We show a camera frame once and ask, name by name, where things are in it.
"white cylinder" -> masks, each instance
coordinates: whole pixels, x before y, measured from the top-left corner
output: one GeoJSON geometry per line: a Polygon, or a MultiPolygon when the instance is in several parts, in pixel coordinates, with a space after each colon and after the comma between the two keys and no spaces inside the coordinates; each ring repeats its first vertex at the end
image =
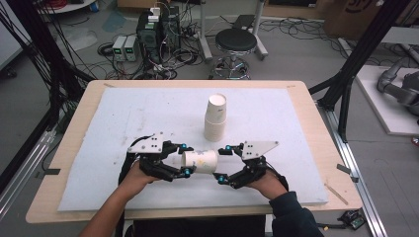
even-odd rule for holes
{"type": "Polygon", "coordinates": [[[208,141],[217,142],[221,141],[224,137],[226,122],[222,123],[211,123],[206,120],[204,124],[204,137],[208,141]]]}
{"type": "Polygon", "coordinates": [[[206,120],[211,123],[222,123],[227,118],[227,100],[221,94],[214,94],[209,97],[206,120]]]}
{"type": "Polygon", "coordinates": [[[211,95],[205,117],[204,137],[212,142],[222,140],[226,119],[227,100],[225,96],[222,94],[211,95]]]}
{"type": "Polygon", "coordinates": [[[212,174],[216,170],[218,157],[213,150],[185,151],[182,154],[182,166],[196,166],[195,173],[212,174]]]}

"stacked paper cups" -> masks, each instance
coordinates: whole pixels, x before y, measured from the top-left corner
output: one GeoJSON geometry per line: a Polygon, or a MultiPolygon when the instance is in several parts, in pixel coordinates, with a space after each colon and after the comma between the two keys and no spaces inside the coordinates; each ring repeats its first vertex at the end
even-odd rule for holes
{"type": "Polygon", "coordinates": [[[209,141],[220,141],[224,136],[227,119],[226,103],[227,100],[221,94],[214,94],[209,97],[204,129],[204,137],[209,141]]]}

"metal frame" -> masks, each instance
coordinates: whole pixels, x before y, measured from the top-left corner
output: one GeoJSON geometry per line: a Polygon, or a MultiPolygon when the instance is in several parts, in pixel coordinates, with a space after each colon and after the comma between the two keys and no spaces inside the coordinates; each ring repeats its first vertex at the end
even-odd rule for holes
{"type": "Polygon", "coordinates": [[[38,164],[42,160],[49,146],[55,139],[55,129],[52,131],[45,131],[41,138],[36,143],[34,149],[31,151],[31,154],[27,157],[25,163],[21,168],[16,172],[12,181],[7,186],[6,190],[0,196],[0,221],[7,214],[10,206],[15,201],[16,197],[19,195],[21,190],[24,188],[25,184],[28,182],[29,178],[34,173],[34,170],[37,168],[38,164]]]}
{"type": "Polygon", "coordinates": [[[339,120],[336,118],[334,112],[326,110],[324,110],[324,112],[327,117],[327,122],[329,123],[331,133],[336,142],[336,146],[341,154],[342,160],[344,161],[346,167],[351,169],[352,177],[358,180],[358,182],[354,185],[361,196],[361,200],[363,201],[363,213],[368,222],[370,230],[373,236],[385,237],[387,236],[387,233],[385,232],[384,226],[382,225],[381,219],[379,218],[373,199],[371,198],[367,186],[364,183],[364,179],[361,176],[361,172],[358,168],[357,161],[355,160],[355,157],[352,154],[349,144],[342,139],[338,132],[339,120]]]}
{"type": "Polygon", "coordinates": [[[318,101],[318,105],[327,111],[333,111],[336,103],[342,98],[338,132],[344,142],[347,142],[346,125],[352,83],[365,62],[390,30],[397,17],[407,7],[409,2],[410,0],[385,1],[366,32],[362,35],[354,51],[342,66],[342,69],[332,78],[308,90],[312,95],[323,89],[329,88],[324,97],[318,101]]]}

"gray floor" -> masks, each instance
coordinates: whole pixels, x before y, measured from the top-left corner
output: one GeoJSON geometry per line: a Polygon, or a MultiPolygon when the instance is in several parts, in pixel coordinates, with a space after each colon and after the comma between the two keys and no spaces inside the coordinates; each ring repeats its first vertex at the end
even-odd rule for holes
{"type": "MultiPolygon", "coordinates": [[[[89,18],[86,23],[74,26],[89,28],[98,37],[96,44],[78,51],[85,63],[104,60],[96,52],[99,44],[111,41],[117,34],[134,33],[136,21],[122,20],[113,4],[105,6],[96,14],[81,10],[59,16],[63,24],[89,18]]],[[[220,18],[209,20],[208,25],[212,26],[218,21],[220,18]]],[[[227,27],[228,24],[217,24],[215,29],[227,27]]],[[[251,65],[252,80],[301,80],[311,87],[336,74],[345,62],[341,54],[325,40],[293,39],[278,29],[260,31],[259,36],[270,54],[264,61],[254,54],[244,57],[251,65]]],[[[213,38],[209,38],[209,44],[215,58],[221,56],[212,45],[213,38]]],[[[385,48],[378,49],[375,57],[395,58],[385,48]]],[[[47,89],[30,61],[22,55],[11,65],[18,72],[18,77],[7,78],[2,74],[0,78],[0,99],[3,102],[0,106],[0,171],[4,170],[48,108],[47,89]]],[[[177,70],[177,79],[207,79],[210,68],[211,64],[204,63],[182,67],[177,70]]],[[[100,68],[93,69],[93,72],[100,78],[106,75],[100,68]]],[[[318,99],[321,95],[318,93],[313,98],[318,99]]],[[[409,136],[385,133],[357,83],[354,83],[351,98],[348,139],[388,236],[416,236],[419,231],[419,188],[416,185],[419,180],[418,147],[411,144],[409,136]]],[[[85,222],[40,225],[26,222],[26,212],[41,181],[35,177],[28,181],[0,222],[1,236],[75,236],[83,228],[85,222]]],[[[319,222],[329,221],[340,214],[316,213],[316,218],[319,222]]],[[[370,236],[367,226],[357,231],[329,230],[324,234],[370,236]]]]}

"electronic device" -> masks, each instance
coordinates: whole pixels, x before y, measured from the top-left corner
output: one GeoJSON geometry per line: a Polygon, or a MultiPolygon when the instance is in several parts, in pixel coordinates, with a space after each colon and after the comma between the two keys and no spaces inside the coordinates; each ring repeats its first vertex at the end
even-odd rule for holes
{"type": "Polygon", "coordinates": [[[163,8],[161,17],[163,33],[165,36],[166,50],[174,51],[181,47],[179,7],[170,6],[163,8]]]}
{"type": "Polygon", "coordinates": [[[138,38],[136,36],[127,37],[124,50],[126,51],[126,60],[136,61],[139,55],[138,38]]]}
{"type": "Polygon", "coordinates": [[[152,16],[150,11],[141,13],[136,27],[136,34],[140,43],[140,52],[143,57],[148,58],[155,64],[161,64],[161,56],[164,50],[163,31],[161,22],[149,22],[148,17],[152,16]]]}
{"type": "Polygon", "coordinates": [[[385,70],[378,78],[377,90],[397,99],[410,114],[419,116],[419,71],[405,75],[401,87],[392,84],[402,65],[403,58],[385,70]]]}
{"type": "Polygon", "coordinates": [[[116,61],[125,61],[126,52],[124,51],[124,45],[126,44],[126,37],[118,37],[112,46],[114,52],[114,59],[116,61]]]}

